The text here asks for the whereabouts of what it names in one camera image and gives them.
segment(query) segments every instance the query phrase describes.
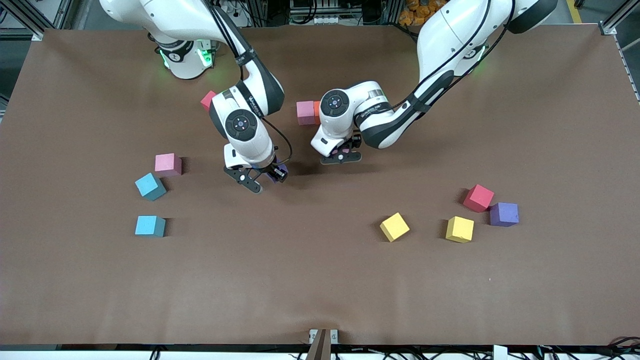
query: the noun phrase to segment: yellow cube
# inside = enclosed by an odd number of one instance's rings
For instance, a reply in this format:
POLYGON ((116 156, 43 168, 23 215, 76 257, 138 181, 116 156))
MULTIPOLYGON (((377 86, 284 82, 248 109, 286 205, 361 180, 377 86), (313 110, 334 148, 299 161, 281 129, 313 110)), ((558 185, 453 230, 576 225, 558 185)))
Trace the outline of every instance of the yellow cube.
POLYGON ((452 217, 447 224, 447 240, 466 243, 474 234, 474 221, 461 217, 452 217))
POLYGON ((382 224, 380 224, 380 228, 391 242, 409 231, 409 227, 406 225, 406 222, 404 222, 404 219, 402 219, 402 216, 400 216, 400 213, 395 213, 394 216, 383 221, 382 224))

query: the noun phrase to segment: blue cube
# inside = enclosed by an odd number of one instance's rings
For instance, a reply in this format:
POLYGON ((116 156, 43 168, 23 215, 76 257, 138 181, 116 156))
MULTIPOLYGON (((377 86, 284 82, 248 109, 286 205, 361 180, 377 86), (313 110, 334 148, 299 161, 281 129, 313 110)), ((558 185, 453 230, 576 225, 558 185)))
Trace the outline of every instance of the blue cube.
POLYGON ((520 222, 518 204, 499 202, 491 207, 489 213, 492 226, 509 227, 520 222))
POLYGON ((160 182, 160 179, 151 173, 139 178, 136 181, 136 186, 140 191, 140 195, 149 201, 156 200, 166 194, 166 189, 164 185, 162 185, 162 182, 160 182))
POLYGON ((139 216, 138 223, 136 223, 136 235, 162 238, 164 236, 165 224, 166 220, 161 217, 154 215, 139 216))

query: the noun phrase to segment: white robotic arm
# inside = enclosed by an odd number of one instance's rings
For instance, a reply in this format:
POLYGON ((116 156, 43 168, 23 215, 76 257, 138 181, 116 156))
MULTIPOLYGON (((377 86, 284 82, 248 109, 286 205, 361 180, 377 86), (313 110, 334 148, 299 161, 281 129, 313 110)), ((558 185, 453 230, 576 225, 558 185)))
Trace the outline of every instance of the white robotic arm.
POLYGON ((320 102, 320 128, 311 145, 322 163, 358 161, 352 148, 363 140, 377 149, 391 146, 451 85, 481 60, 486 39, 501 24, 522 33, 542 23, 557 0, 450 0, 420 30, 420 82, 394 111, 375 81, 333 89, 320 102), (354 127, 360 134, 354 135, 354 127))
POLYGON ((286 179, 287 169, 276 159, 273 142, 262 123, 266 115, 282 107, 284 91, 224 11, 204 0, 100 0, 100 3, 114 19, 147 29, 179 78, 192 78, 206 69, 201 66, 204 63, 193 61, 201 58, 199 50, 194 50, 197 45, 210 40, 227 44, 236 63, 246 67, 249 76, 217 94, 209 106, 213 124, 229 141, 224 149, 224 170, 255 193, 262 191, 255 181, 261 174, 274 181, 286 179))

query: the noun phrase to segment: cube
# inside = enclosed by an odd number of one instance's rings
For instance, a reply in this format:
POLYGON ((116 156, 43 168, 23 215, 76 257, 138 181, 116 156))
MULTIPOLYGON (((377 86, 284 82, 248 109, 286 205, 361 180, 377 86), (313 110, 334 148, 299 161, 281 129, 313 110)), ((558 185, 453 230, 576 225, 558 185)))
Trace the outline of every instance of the cube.
POLYGON ((156 155, 156 172, 162 176, 180 176, 182 159, 174 153, 156 155))
POLYGON ((200 104, 205 110, 209 111, 209 108, 211 107, 211 99, 213 99, 214 96, 216 96, 216 93, 210 91, 207 92, 207 95, 205 95, 202 100, 200 100, 200 104))
POLYGON ((316 125, 320 125, 320 102, 314 101, 314 118, 316 120, 316 125))
POLYGON ((509 227, 519 222, 518 204, 499 202, 489 210, 489 224, 492 226, 509 227))
POLYGON ((313 101, 298 101, 296 109, 298 112, 298 125, 314 125, 316 123, 313 101))
POLYGON ((452 217, 447 224, 447 240, 468 243, 474 234, 474 221, 461 217, 452 217))
POLYGON ((166 193, 166 189, 164 189, 160 179, 151 173, 139 178, 136 181, 136 186, 140 191, 140 195, 149 201, 154 201, 166 193))
POLYGON ((492 198, 493 191, 478 184, 469 190, 467 198, 462 204, 476 213, 481 213, 489 208, 492 198))
POLYGON ((136 223, 136 236, 148 236, 150 238, 162 238, 166 220, 154 215, 142 215, 136 223))
POLYGON ((394 242, 409 231, 409 227, 406 225, 406 222, 404 222, 402 216, 400 216, 400 213, 395 213, 392 217, 383 221, 382 224, 380 224, 380 228, 391 242, 394 242))

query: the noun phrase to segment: pink cube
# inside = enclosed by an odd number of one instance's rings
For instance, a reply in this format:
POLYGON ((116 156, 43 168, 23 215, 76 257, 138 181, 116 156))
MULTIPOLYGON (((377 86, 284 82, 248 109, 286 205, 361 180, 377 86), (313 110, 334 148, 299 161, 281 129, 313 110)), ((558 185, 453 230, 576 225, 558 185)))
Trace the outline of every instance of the pink cube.
POLYGON ((202 100, 200 100, 200 104, 202 104, 202 107, 209 111, 209 108, 211 107, 211 99, 213 99, 213 97, 216 96, 216 93, 214 93, 213 91, 207 92, 207 95, 205 95, 202 100))
POLYGON ((156 172, 162 176, 182 175, 182 159, 174 153, 156 155, 156 172))
POLYGON ((477 184, 469 190, 462 204, 476 213, 481 213, 489 208, 491 199, 493 199, 493 191, 477 184))
POLYGON ((314 111, 313 101, 298 101, 296 108, 298 109, 298 125, 316 124, 316 113, 314 111))

